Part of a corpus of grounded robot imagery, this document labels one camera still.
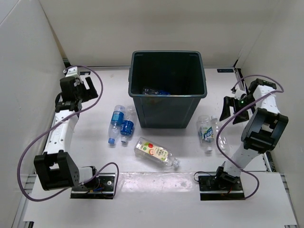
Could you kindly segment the clear bottle green white label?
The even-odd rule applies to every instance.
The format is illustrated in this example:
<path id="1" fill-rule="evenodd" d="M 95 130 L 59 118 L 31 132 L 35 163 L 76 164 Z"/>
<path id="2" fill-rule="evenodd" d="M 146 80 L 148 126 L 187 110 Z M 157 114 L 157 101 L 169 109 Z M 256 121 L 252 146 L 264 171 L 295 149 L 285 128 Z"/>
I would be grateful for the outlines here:
<path id="1" fill-rule="evenodd" d="M 213 152 L 214 133 L 211 125 L 210 117 L 207 115 L 200 115 L 196 122 L 199 142 L 206 154 Z"/>

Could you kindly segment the clear bottle light blue label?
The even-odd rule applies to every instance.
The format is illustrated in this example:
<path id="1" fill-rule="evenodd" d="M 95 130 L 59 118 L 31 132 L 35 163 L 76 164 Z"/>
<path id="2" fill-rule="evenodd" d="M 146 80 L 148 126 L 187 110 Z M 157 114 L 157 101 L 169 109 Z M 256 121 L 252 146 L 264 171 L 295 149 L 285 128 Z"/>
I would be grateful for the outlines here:
<path id="1" fill-rule="evenodd" d="M 121 125 L 124 120 L 125 107 L 123 105 L 116 105 L 111 117 L 108 129 L 108 143 L 115 144 L 115 140 L 120 133 Z"/>

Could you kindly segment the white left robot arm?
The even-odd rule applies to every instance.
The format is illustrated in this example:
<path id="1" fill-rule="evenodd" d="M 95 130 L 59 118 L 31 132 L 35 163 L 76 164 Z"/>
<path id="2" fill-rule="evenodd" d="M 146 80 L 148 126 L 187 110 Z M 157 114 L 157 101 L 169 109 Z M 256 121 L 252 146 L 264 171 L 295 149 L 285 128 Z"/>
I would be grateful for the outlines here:
<path id="1" fill-rule="evenodd" d="M 34 166 L 44 190 L 75 187 L 81 183 L 90 190 L 99 187 L 100 178 L 95 175 L 95 167 L 77 167 L 68 153 L 82 103 L 98 97 L 91 78 L 86 77 L 85 81 L 88 88 L 75 76 L 60 80 L 62 92 L 55 101 L 55 123 L 60 125 L 50 132 L 44 152 L 34 158 Z"/>

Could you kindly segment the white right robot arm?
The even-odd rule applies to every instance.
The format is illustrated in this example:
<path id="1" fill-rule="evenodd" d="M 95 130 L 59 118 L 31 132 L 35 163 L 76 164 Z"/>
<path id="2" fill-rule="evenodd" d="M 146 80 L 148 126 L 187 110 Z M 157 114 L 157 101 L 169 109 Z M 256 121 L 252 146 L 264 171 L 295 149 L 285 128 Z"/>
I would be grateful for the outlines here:
<path id="1" fill-rule="evenodd" d="M 230 117 L 233 108 L 233 124 L 246 122 L 241 135 L 241 145 L 221 166 L 213 178 L 214 186 L 226 189 L 240 179 L 242 169 L 267 151 L 272 151 L 288 124 L 276 105 L 275 92 L 278 83 L 256 79 L 250 83 L 248 93 L 232 88 L 234 97 L 224 97 L 220 121 Z"/>

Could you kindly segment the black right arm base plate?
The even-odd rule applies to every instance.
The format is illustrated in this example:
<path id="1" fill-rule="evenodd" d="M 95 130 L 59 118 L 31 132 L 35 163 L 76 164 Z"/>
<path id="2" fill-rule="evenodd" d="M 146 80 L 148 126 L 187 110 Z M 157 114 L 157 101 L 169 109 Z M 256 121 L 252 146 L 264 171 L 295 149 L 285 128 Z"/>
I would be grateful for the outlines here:
<path id="1" fill-rule="evenodd" d="M 201 201 L 244 200 L 245 198 L 240 180 L 236 183 L 217 180 L 215 175 L 203 171 L 194 173 L 193 178 L 199 184 Z"/>

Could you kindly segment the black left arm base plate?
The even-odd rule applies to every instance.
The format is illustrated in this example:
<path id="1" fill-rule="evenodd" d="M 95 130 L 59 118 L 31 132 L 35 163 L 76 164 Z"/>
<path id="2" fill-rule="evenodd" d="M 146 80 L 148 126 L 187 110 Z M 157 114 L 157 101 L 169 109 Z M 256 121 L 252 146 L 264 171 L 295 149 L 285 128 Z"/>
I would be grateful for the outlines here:
<path id="1" fill-rule="evenodd" d="M 101 173 L 87 184 L 79 185 L 71 189 L 71 199 L 102 199 L 114 198 L 115 173 Z"/>

